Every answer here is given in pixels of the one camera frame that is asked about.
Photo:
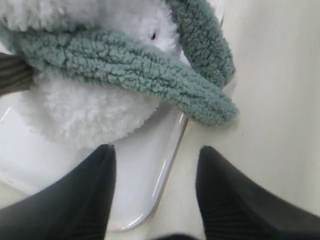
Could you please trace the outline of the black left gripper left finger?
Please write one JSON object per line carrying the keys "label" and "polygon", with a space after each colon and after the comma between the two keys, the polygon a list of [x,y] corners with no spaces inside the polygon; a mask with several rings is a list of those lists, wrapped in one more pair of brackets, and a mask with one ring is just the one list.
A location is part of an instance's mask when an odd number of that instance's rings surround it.
{"label": "black left gripper left finger", "polygon": [[0,210],[2,240],[103,240],[116,185],[116,151],[103,144],[40,192]]}

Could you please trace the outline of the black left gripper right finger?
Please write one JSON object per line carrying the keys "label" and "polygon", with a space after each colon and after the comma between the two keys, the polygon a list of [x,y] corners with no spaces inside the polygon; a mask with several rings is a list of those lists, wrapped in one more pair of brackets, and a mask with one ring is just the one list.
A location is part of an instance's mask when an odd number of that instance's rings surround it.
{"label": "black left gripper right finger", "polygon": [[211,146],[199,152],[196,198],[208,240],[318,240],[319,216],[247,177]]}

